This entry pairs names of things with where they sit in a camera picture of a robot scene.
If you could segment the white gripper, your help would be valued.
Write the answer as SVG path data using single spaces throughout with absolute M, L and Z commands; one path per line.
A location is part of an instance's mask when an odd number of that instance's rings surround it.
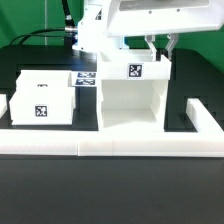
M 110 0 L 105 5 L 107 35 L 146 35 L 153 60 L 154 35 L 169 34 L 165 49 L 171 57 L 177 33 L 219 30 L 223 25 L 224 0 Z

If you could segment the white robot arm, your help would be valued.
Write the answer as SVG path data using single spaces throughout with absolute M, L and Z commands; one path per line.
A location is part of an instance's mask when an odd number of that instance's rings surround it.
M 171 52 L 181 33 L 224 26 L 224 0 L 84 0 L 78 22 L 77 50 L 96 52 L 122 46 L 125 37 L 144 36 L 148 43 L 166 35 Z

